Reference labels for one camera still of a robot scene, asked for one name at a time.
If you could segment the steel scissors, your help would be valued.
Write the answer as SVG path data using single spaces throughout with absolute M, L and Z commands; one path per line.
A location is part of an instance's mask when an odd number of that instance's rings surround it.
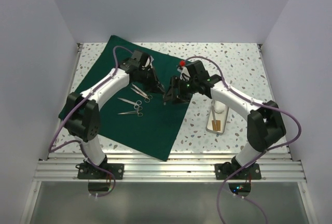
M 137 93 L 137 94 L 139 94 L 140 96 L 142 96 L 142 97 L 144 98 L 144 101 L 145 101 L 146 103 L 149 103 L 149 102 L 151 101 L 151 99 L 153 98 L 152 95 L 145 93 L 143 90 L 141 90 L 141 89 L 140 89 L 139 87 L 137 87 L 136 85 L 132 85 L 131 89 L 132 89 L 135 93 Z
M 142 108 L 142 106 L 141 106 L 142 102 L 140 100 L 138 100 L 138 101 L 131 101 L 131 100 L 127 100 L 127 99 L 120 98 L 120 97 L 118 99 L 121 100 L 121 101 L 123 101 L 123 102 L 126 102 L 128 104 L 133 105 L 134 109 L 139 110 L 139 109 Z

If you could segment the steel hemostat forceps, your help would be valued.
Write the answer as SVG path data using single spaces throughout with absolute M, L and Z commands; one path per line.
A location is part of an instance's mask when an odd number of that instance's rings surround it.
M 143 113 L 141 112 L 143 108 L 141 106 L 135 107 L 132 111 L 118 113 L 118 115 L 137 115 L 138 117 L 142 117 Z

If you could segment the stainless steel tray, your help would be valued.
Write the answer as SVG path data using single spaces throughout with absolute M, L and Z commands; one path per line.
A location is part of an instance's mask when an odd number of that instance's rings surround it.
M 214 101 L 215 100 L 212 100 L 211 102 L 210 113 L 205 129 L 210 133 L 223 134 L 225 131 L 229 107 L 225 105 L 225 111 L 218 114 L 214 111 Z

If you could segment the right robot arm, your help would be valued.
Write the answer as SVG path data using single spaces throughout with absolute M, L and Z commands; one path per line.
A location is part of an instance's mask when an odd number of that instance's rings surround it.
M 246 94 L 227 85 L 219 75 L 208 78 L 193 76 L 187 79 L 172 76 L 164 101 L 183 103 L 195 93 L 225 104 L 247 122 L 247 144 L 231 162 L 222 165 L 220 170 L 226 175 L 232 174 L 235 178 L 244 178 L 250 172 L 250 166 L 257 156 L 267 151 L 286 134 L 276 102 L 263 103 L 249 99 Z

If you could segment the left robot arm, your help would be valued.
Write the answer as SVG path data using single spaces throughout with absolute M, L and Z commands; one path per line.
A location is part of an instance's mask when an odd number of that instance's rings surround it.
M 71 93 L 65 104 L 64 128 L 75 137 L 80 145 L 85 162 L 79 165 L 83 172 L 95 178 L 103 178 L 110 171 L 107 156 L 102 151 L 98 133 L 101 125 L 100 110 L 118 91 L 132 82 L 146 87 L 146 91 L 164 94 L 164 86 L 159 81 L 153 66 L 125 66 L 113 68 L 111 72 L 90 89 L 81 93 Z

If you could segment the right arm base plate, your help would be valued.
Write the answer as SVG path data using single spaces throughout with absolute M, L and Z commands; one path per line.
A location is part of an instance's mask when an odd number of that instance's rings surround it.
M 214 165 L 215 177 L 217 180 L 224 180 L 228 178 L 233 172 L 237 170 L 237 167 L 231 164 L 230 162 L 217 163 Z M 241 171 L 234 174 L 231 180 L 260 180 L 262 175 L 260 172 L 260 167 L 257 163 L 250 165 L 247 168 L 242 169 Z

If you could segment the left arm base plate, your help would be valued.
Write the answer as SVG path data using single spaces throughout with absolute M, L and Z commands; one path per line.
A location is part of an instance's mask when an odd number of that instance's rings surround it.
M 110 179 L 111 172 L 114 175 L 115 180 L 121 180 L 124 173 L 124 164 L 121 163 L 107 163 L 103 162 L 98 165 L 98 169 L 88 162 L 83 162 L 75 166 L 78 169 L 78 179 Z

